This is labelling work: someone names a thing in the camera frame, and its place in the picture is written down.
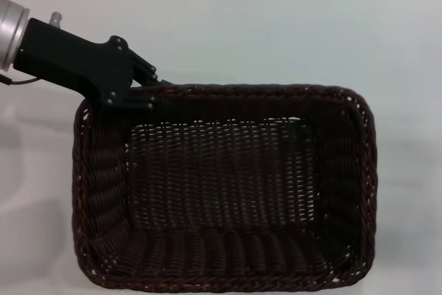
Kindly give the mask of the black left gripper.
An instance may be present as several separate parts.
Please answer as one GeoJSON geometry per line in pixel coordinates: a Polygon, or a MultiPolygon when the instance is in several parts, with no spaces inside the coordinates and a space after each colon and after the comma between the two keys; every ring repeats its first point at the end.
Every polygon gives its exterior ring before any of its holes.
{"type": "Polygon", "coordinates": [[[30,19],[13,68],[78,92],[90,105],[119,117],[170,117],[180,103],[141,86],[170,86],[159,80],[156,67],[112,36],[102,44],[82,39],[38,19],[30,19]]]}

